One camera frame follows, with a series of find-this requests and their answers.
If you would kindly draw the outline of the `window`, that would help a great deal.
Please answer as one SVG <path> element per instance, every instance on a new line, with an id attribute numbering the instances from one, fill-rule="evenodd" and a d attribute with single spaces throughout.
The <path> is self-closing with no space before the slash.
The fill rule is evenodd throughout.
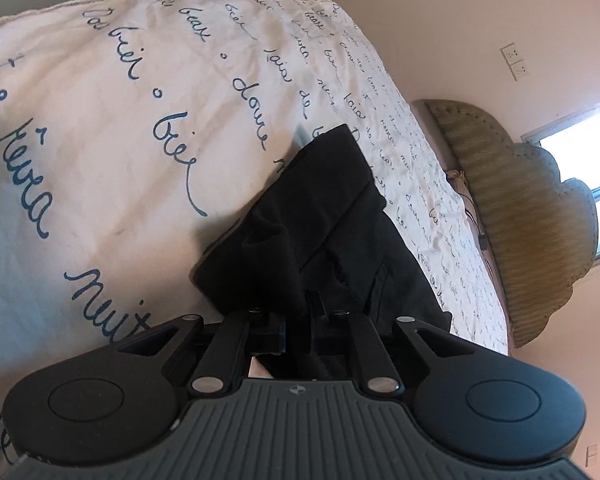
<path id="1" fill-rule="evenodd" d="M 592 191 L 598 220 L 596 261 L 600 262 L 600 103 L 558 118 L 522 140 L 552 154 L 562 180 L 579 179 Z"/>

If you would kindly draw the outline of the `patterned pillow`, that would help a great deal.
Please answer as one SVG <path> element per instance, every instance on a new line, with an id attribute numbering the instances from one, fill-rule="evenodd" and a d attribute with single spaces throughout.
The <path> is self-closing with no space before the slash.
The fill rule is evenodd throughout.
<path id="1" fill-rule="evenodd" d="M 479 244 L 479 237 L 482 234 L 481 223 L 478 218 L 474 200 L 470 196 L 465 174 L 462 170 L 457 169 L 448 170 L 445 174 L 449 185 L 451 185 L 454 192 L 460 196 L 460 199 L 464 204 L 465 216 L 469 222 L 471 232 L 474 234 L 476 244 Z"/>

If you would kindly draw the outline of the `black pants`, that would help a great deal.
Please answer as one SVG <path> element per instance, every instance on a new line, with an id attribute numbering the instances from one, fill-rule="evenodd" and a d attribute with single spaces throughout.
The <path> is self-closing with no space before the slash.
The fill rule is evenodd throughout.
<path id="1" fill-rule="evenodd" d="M 347 341 L 327 327 L 338 314 L 365 315 L 382 336 L 401 315 L 451 327 L 385 206 L 340 125 L 298 151 L 193 281 L 224 318 L 261 312 L 274 323 L 285 347 L 258 357 L 274 378 L 341 379 Z"/>

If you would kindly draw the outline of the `white script-print bedsheet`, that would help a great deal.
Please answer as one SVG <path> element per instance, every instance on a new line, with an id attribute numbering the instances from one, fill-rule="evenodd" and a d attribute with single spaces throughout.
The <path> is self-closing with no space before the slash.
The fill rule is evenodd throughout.
<path id="1" fill-rule="evenodd" d="M 78 0 L 0 18 L 2 423 L 27 374 L 182 313 L 302 145 L 347 125 L 455 335 L 509 349 L 465 206 L 332 0 Z"/>

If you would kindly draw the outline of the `white wall socket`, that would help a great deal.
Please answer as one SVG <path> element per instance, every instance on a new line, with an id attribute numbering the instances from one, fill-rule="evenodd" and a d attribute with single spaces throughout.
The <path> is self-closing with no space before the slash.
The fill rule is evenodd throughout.
<path id="1" fill-rule="evenodd" d="M 502 47 L 500 51 L 508 66 L 512 66 L 522 60 L 516 44 L 508 44 L 507 46 Z"/>
<path id="2" fill-rule="evenodd" d="M 509 69 L 516 81 L 520 81 L 529 75 L 529 70 L 524 60 L 510 64 Z"/>

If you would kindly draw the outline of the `olive upholstered headboard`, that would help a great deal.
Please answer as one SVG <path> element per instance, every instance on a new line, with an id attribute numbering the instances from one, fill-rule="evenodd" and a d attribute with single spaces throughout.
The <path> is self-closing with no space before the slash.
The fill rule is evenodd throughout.
<path id="1" fill-rule="evenodd" d="M 521 348 L 540 336 L 594 266 L 598 221 L 591 189 L 562 179 L 544 148 L 514 142 L 478 106 L 427 100 L 426 109 L 468 183 Z"/>

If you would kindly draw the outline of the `black charger on bed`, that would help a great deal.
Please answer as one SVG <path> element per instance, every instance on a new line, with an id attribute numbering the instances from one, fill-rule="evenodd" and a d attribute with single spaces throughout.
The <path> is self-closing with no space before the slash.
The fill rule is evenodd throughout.
<path id="1" fill-rule="evenodd" d="M 488 241 L 488 238 L 486 237 L 486 234 L 478 235 L 478 244 L 479 244 L 480 249 L 483 252 L 489 248 L 489 241 Z"/>

